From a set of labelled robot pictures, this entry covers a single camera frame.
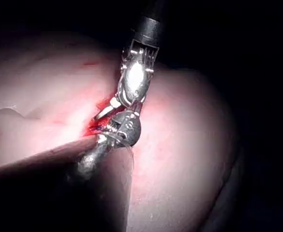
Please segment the right arm needle driver jaw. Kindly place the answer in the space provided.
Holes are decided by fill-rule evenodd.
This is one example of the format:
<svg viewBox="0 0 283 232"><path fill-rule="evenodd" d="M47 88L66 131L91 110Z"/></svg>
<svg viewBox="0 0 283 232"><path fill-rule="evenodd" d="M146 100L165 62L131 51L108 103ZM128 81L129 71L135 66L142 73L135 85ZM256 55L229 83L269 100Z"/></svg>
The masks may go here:
<svg viewBox="0 0 283 232"><path fill-rule="evenodd" d="M102 102L99 106L100 111L95 115L94 120L100 120L115 112L120 107L120 102L118 99L110 99Z"/></svg>
<svg viewBox="0 0 283 232"><path fill-rule="evenodd" d="M131 105L131 111L136 115L140 116L142 111L143 103L141 101L134 101Z"/></svg>

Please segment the left arm needle driver jaw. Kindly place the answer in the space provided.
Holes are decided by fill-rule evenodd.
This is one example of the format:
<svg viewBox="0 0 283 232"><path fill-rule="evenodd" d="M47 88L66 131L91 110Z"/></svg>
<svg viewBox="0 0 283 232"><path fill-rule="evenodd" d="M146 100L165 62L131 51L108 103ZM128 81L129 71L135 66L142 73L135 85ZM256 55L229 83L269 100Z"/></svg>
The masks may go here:
<svg viewBox="0 0 283 232"><path fill-rule="evenodd" d="M100 132L111 132L116 133L119 129L119 123L110 121L106 125L95 125L89 127L89 132L100 133Z"/></svg>

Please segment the left arm needle driver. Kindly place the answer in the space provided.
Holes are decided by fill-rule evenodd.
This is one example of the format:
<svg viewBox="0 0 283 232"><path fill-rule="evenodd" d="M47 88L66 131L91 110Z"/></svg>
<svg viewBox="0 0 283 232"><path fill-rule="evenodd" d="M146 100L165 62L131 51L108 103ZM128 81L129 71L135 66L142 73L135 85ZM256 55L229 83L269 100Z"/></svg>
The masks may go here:
<svg viewBox="0 0 283 232"><path fill-rule="evenodd" d="M137 143L141 135L140 116L132 111L122 111L112 116L110 121L119 123L118 131L100 132L95 147L132 147Z"/></svg>

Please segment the right arm needle driver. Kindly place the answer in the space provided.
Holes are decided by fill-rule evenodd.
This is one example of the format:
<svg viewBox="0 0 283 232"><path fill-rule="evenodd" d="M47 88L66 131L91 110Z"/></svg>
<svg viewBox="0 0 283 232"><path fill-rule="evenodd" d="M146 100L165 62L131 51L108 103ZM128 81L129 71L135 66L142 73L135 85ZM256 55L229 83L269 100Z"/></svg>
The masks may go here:
<svg viewBox="0 0 283 232"><path fill-rule="evenodd" d="M123 50L121 77L116 97L121 105L130 107L133 102L143 102L154 74L154 62L159 49L135 39Z"/></svg>

